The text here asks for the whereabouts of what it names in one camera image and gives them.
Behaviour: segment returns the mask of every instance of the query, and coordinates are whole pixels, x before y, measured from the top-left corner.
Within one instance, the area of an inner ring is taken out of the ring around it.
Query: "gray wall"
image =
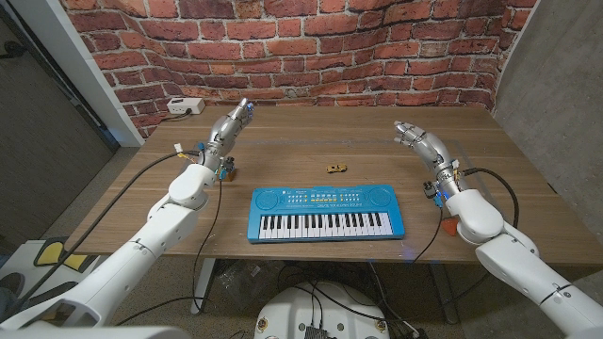
[[[542,1],[496,105],[498,123],[603,243],[603,2]]]

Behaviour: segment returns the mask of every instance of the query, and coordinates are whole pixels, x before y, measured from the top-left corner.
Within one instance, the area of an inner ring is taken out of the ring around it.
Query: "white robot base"
[[[289,287],[264,306],[255,323],[255,339],[350,338],[387,339],[385,322],[355,315],[328,300],[309,282]],[[316,287],[329,297],[366,315],[383,318],[374,302],[357,290],[338,282],[318,282]],[[314,312],[312,295],[314,290]],[[322,323],[322,330],[316,331]]]

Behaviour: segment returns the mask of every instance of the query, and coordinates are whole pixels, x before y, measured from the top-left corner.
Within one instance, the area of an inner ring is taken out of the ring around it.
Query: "small toy car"
[[[338,164],[335,166],[327,166],[327,173],[335,173],[337,171],[345,172],[348,170],[348,166],[346,164]]]

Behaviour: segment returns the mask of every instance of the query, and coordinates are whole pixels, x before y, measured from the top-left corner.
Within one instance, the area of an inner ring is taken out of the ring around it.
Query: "blue toy keyboard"
[[[270,187],[253,192],[251,243],[402,239],[404,227],[390,185]]]

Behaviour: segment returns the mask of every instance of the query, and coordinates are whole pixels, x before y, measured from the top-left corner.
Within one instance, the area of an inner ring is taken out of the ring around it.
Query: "orange object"
[[[456,224],[459,223],[459,219],[452,217],[452,218],[445,218],[444,220],[442,220],[442,228],[444,229],[444,231],[446,231],[446,233],[455,236],[456,235]]]

